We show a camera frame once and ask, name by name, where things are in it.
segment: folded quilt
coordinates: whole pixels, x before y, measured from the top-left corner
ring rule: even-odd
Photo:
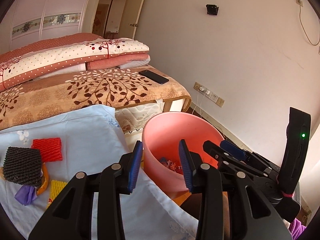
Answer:
[[[149,47],[139,41],[120,38],[96,39],[29,52],[0,64],[0,91],[70,66],[148,51]]]
[[[150,56],[148,54],[123,55],[123,56],[118,56],[114,58],[95,60],[92,62],[82,63],[79,65],[74,65],[67,68],[62,68],[55,72],[51,72],[43,76],[34,78],[33,80],[51,77],[55,75],[61,75],[64,73],[73,73],[73,72],[80,72],[80,71],[86,71],[86,70],[107,69],[112,67],[119,67],[121,69],[141,67],[141,66],[147,65],[149,62],[150,62]]]

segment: metal pivot screw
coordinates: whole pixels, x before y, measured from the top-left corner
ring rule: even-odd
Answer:
[[[237,172],[237,176],[238,176],[238,178],[243,179],[243,178],[245,178],[245,173],[242,172],[242,171],[238,171],[238,172]]]
[[[121,169],[121,164],[115,163],[115,164],[113,164],[113,165],[111,166],[111,169],[117,171],[117,170]]]
[[[84,172],[78,172],[77,174],[76,174],[76,178],[77,179],[83,179],[84,178],[84,176],[85,176],[85,174],[84,174]]]
[[[208,170],[208,169],[210,169],[210,165],[208,163],[202,163],[200,165],[200,168],[203,170]]]

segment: wall socket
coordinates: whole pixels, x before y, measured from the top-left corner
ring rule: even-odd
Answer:
[[[195,90],[197,90],[198,92],[200,92],[201,94],[203,94],[204,96],[206,96],[207,98],[209,98],[211,101],[213,101],[214,103],[216,103],[218,106],[222,107],[224,104],[224,100],[217,96],[215,93],[213,93],[210,89],[207,89],[205,86],[201,85],[200,83],[196,82],[195,85],[193,86],[193,88]]]
[[[225,102],[225,101],[224,101],[221,97],[219,97],[218,100],[217,100],[217,102],[216,102],[216,104],[217,104],[218,106],[222,107],[223,104],[224,104],[224,102]]]
[[[218,97],[216,94],[214,94],[214,93],[212,93],[211,96],[210,96],[210,100],[213,101],[213,102],[215,102],[215,103],[217,103],[218,98],[219,98],[219,97]]]
[[[194,88],[195,90],[200,89],[200,87],[201,87],[201,85],[200,85],[200,83],[198,83],[198,82],[196,82],[195,85],[193,86],[193,88]]]
[[[296,3],[299,4],[299,5],[301,5],[301,7],[303,7],[303,1],[301,1],[301,0],[296,0]]]

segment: purple towel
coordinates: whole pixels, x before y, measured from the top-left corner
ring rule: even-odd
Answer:
[[[28,206],[37,198],[37,188],[29,185],[23,185],[14,198],[22,205]]]
[[[292,239],[296,240],[305,229],[306,227],[301,225],[301,222],[299,220],[295,219],[289,226],[289,231],[292,235]]]

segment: power cord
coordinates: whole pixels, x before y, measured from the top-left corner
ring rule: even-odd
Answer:
[[[303,24],[302,24],[302,21],[301,21],[301,4],[299,3],[299,5],[300,5],[299,18],[300,18],[300,23],[301,23],[302,29],[303,29],[305,35],[307,36],[307,39],[308,39],[308,41],[310,42],[310,44],[313,45],[313,46],[318,46],[319,43],[320,43],[320,34],[319,34],[319,41],[318,41],[318,43],[317,43],[317,44],[313,44],[313,43],[310,41],[310,39],[309,39],[309,37],[308,37],[308,35],[307,35],[304,27],[303,27]]]
[[[203,101],[203,99],[204,99],[204,96],[205,96],[205,93],[203,94],[203,98],[202,98],[202,100],[201,100],[201,102],[200,102],[200,118],[202,118],[202,113],[201,113],[201,104],[202,104],[202,101]]]
[[[218,125],[213,125],[213,124],[212,124],[212,126],[213,126],[214,128],[216,128],[216,129],[217,129],[217,128],[220,128],[220,130],[221,130],[221,132],[222,132],[222,134],[223,134],[223,138],[226,139],[226,136],[224,135],[223,129],[222,129],[220,126],[218,126]]]
[[[195,111],[195,109],[196,109],[196,107],[197,107],[197,105],[198,105],[198,100],[199,100],[199,89],[200,89],[200,88],[198,88],[198,90],[197,90],[197,103],[196,103],[195,108],[194,108],[194,109],[193,109],[193,111],[192,111],[192,114],[193,114],[193,112]]]

